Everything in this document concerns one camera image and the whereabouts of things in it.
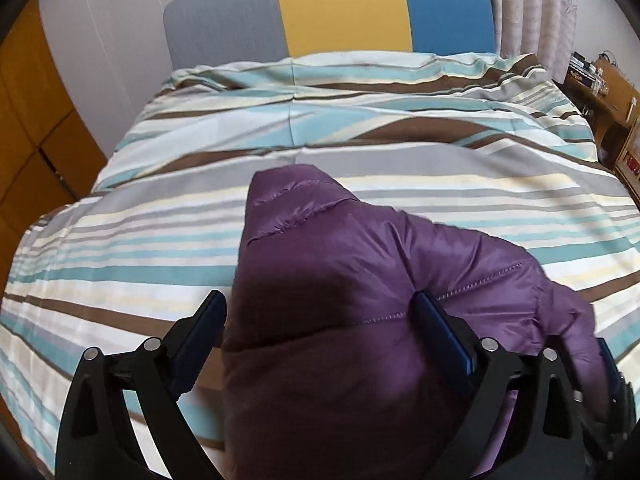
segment bed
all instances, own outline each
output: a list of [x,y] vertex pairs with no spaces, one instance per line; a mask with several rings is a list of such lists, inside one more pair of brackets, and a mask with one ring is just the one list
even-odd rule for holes
[[[40,219],[0,313],[0,393],[52,470],[84,348],[129,351],[229,297],[255,171],[315,164],[366,202],[523,246],[594,305],[640,386],[640,214],[535,56],[343,52],[176,71],[79,202]],[[215,351],[180,408],[224,469]],[[166,472],[135,396],[150,467]]]

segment silver pin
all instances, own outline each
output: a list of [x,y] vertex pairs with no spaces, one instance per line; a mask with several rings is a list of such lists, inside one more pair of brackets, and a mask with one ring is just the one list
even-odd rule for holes
[[87,361],[92,361],[93,359],[98,357],[98,349],[95,346],[87,348],[84,351],[84,354],[82,354],[82,357],[84,357]]
[[487,352],[495,352],[498,349],[498,342],[490,337],[482,339],[481,345]]
[[558,359],[558,353],[553,348],[545,348],[542,351],[542,355],[549,361],[555,361]]
[[153,350],[158,350],[160,344],[160,340],[157,337],[151,337],[145,341],[144,347],[145,350],[152,352]]

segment purple jacket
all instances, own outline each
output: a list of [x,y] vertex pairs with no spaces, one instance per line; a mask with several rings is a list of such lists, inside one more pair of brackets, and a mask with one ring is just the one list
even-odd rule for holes
[[466,408],[412,333],[425,288],[507,350],[537,354],[562,335],[586,404],[606,416],[593,309],[523,248],[286,166],[257,173],[247,199],[223,343],[232,478],[420,479]]

